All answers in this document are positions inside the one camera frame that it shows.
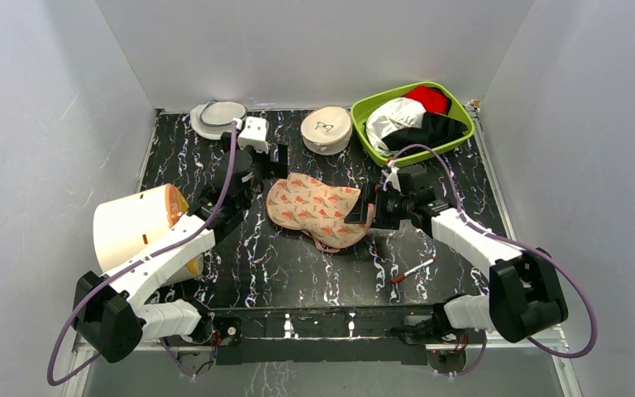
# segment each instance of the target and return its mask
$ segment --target green plastic bin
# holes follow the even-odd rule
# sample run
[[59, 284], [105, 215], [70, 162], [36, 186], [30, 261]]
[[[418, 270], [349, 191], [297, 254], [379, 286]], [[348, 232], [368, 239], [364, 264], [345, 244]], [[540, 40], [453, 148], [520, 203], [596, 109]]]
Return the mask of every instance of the green plastic bin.
[[[451, 109], [449, 110], [449, 114], [447, 116], [456, 119], [460, 122], [466, 124], [466, 132], [464, 132], [464, 136], [455, 141], [451, 141], [445, 145], [439, 147], [433, 147], [434, 151], [441, 154], [448, 152], [452, 149], [455, 149], [460, 144], [464, 143], [467, 139], [473, 136], [475, 127], [473, 120], [471, 120], [469, 113], [464, 109], [463, 105], [456, 100], [454, 95], [451, 95], [446, 88], [442, 87], [440, 84], [434, 83], [432, 81], [422, 81], [420, 83], [404, 85], [403, 87], [393, 88], [383, 93], [377, 93], [376, 95], [370, 96], [368, 98], [361, 99], [360, 101], [354, 103], [351, 107], [351, 121], [354, 122], [354, 128], [356, 129], [356, 134], [359, 136], [361, 140], [361, 145], [364, 146], [366, 153], [374, 160], [377, 165], [383, 166], [387, 161], [387, 158], [376, 153], [374, 148], [371, 146], [371, 142], [369, 142], [369, 138], [366, 136], [366, 120], [369, 118], [371, 113], [374, 112], [377, 108], [379, 108], [384, 103], [388, 102], [391, 99], [399, 98], [409, 93], [414, 88], [424, 85], [425, 87], [434, 87], [439, 88], [449, 99], [451, 99]], [[427, 159], [431, 159], [433, 157], [432, 153], [429, 151], [421, 151], [420, 153], [416, 153], [414, 155], [408, 155], [405, 157], [400, 157], [395, 161], [395, 164], [398, 167], [404, 167], [406, 165], [412, 165], [418, 163], [420, 161], [425, 161]]]

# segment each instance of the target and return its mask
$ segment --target white enclosure wall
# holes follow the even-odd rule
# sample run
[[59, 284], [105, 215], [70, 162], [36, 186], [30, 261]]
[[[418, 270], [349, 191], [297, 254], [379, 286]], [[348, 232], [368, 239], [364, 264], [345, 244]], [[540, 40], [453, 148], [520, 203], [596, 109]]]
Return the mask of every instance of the white enclosure wall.
[[351, 105], [420, 80], [480, 98], [533, 0], [97, 0], [156, 108]]
[[[586, 395], [635, 395], [635, 2], [538, 0], [484, 96], [486, 141], [515, 231], [585, 286]], [[575, 293], [565, 330], [588, 322]]]
[[0, 0], [0, 396], [61, 394], [45, 369], [98, 267], [93, 210], [132, 191], [153, 120], [93, 0]]

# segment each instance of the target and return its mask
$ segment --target pink fabric with orange print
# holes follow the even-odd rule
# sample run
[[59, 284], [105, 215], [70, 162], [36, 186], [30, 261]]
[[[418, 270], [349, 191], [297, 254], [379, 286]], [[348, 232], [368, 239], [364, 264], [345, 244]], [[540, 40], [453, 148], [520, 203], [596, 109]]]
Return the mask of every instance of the pink fabric with orange print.
[[304, 174], [290, 174], [269, 190], [266, 212], [271, 222], [312, 237], [318, 250], [337, 252], [364, 238], [374, 221], [374, 209], [369, 206], [366, 225], [344, 223], [359, 192], [354, 188], [333, 188]]

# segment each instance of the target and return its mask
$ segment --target round white lid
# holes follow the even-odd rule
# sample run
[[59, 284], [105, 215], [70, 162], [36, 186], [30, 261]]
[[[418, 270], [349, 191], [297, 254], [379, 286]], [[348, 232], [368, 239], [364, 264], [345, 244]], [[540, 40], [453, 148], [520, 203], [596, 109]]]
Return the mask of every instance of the round white lid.
[[351, 134], [351, 117], [345, 108], [338, 106], [319, 108], [303, 119], [300, 133], [317, 145], [332, 145]]
[[233, 118], [244, 119], [246, 115], [247, 108], [241, 103], [211, 101], [201, 111], [200, 120], [205, 127], [225, 127]]

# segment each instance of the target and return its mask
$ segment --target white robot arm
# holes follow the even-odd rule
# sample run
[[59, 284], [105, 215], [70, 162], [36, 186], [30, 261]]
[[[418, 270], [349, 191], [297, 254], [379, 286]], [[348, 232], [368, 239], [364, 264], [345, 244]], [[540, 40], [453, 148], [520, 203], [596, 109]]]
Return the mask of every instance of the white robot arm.
[[[278, 145], [277, 160], [272, 160], [266, 143], [267, 128], [265, 119], [248, 117], [237, 137], [240, 150], [235, 151], [232, 167], [226, 158], [216, 169], [217, 178], [203, 187], [188, 213], [171, 230], [103, 275], [88, 272], [79, 279], [74, 306], [83, 301], [86, 304], [72, 327], [109, 362], [121, 360], [140, 342], [173, 335], [208, 339], [212, 314], [204, 307], [184, 300], [165, 304], [145, 301], [187, 262], [213, 248], [242, 222], [244, 210], [264, 189], [262, 179], [288, 176], [288, 148]], [[231, 149], [229, 134], [222, 137], [222, 144], [225, 151]], [[215, 208], [225, 184], [227, 193], [222, 205]], [[207, 219], [211, 222], [206, 230], [198, 232]], [[126, 273], [98, 287], [121, 272]]]
[[375, 206], [372, 227], [398, 229], [401, 220], [409, 219], [465, 257], [489, 281], [489, 295], [457, 295], [435, 304], [431, 323], [412, 327], [411, 333], [436, 337], [475, 328], [497, 331], [509, 342], [519, 342], [568, 318], [553, 266], [533, 252], [486, 236], [490, 230], [436, 197], [421, 165], [402, 170], [391, 166], [385, 186], [367, 183], [345, 222], [364, 223], [370, 204]]

